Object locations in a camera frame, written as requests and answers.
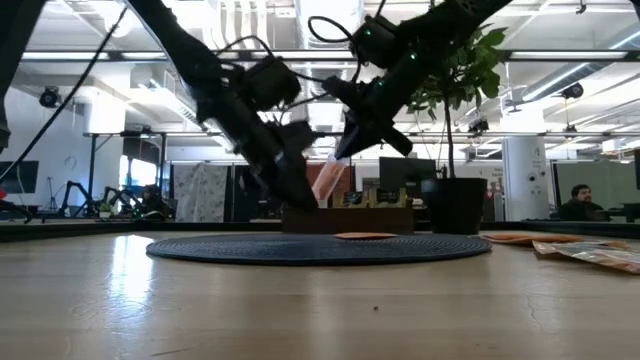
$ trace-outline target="security camera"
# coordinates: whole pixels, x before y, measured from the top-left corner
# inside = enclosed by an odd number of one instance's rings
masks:
[[[60,94],[58,94],[58,88],[55,86],[47,86],[44,88],[44,92],[40,95],[40,105],[55,109],[60,101]]]
[[[489,121],[484,115],[469,122],[468,132],[481,135],[485,131],[489,131]]]
[[[575,83],[568,88],[562,90],[560,95],[565,99],[578,99],[584,94],[584,88],[580,83]]]

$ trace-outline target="wooden box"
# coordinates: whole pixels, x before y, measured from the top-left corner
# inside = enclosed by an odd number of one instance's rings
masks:
[[[296,234],[411,234],[413,229],[411,208],[318,209],[314,212],[286,209],[282,218],[282,231]]]

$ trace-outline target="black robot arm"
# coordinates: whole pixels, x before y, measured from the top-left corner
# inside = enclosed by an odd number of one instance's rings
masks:
[[[196,101],[198,121],[217,124],[260,186],[294,207],[316,208],[301,154],[315,141],[309,124],[264,123],[257,114],[295,100],[301,90],[296,74],[273,56],[247,71],[227,64],[187,33],[161,0],[125,2],[175,66]]]
[[[352,156],[385,141],[403,155],[411,141],[393,128],[393,118],[411,95],[491,15],[511,0],[447,0],[428,13],[396,26],[384,17],[366,17],[354,33],[352,51],[360,61],[387,69],[369,83],[338,77],[323,88],[349,106],[337,158]]]

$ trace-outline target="curtain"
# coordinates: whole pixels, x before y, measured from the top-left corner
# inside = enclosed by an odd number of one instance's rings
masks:
[[[173,175],[176,221],[224,221],[226,166],[175,165]]]

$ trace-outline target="dark blue round mat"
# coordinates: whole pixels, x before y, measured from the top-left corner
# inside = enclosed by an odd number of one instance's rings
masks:
[[[247,265],[381,265],[450,260],[491,249],[484,240],[424,234],[384,240],[341,240],[333,235],[234,234],[168,239],[147,254],[191,261]]]

